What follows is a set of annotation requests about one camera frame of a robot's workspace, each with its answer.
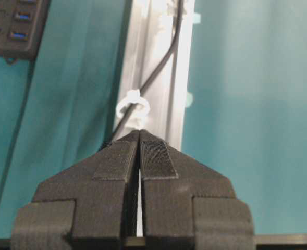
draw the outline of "teal backdrop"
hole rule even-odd
[[[196,0],[183,151],[227,175],[257,233],[307,233],[307,0]]]
[[[0,58],[0,238],[42,180],[110,134],[130,0],[52,0],[35,63]],[[307,233],[307,0],[196,0],[182,150],[257,233]]]
[[[110,133],[130,7],[52,0],[36,62],[0,58],[0,238],[39,182]]]

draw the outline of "usb port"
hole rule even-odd
[[[27,40],[28,35],[26,33],[11,32],[10,38],[17,40]]]
[[[36,3],[36,0],[19,0],[22,3],[27,3],[27,4],[34,4]]]
[[[30,21],[32,16],[30,13],[27,12],[17,12],[15,18],[21,21]]]

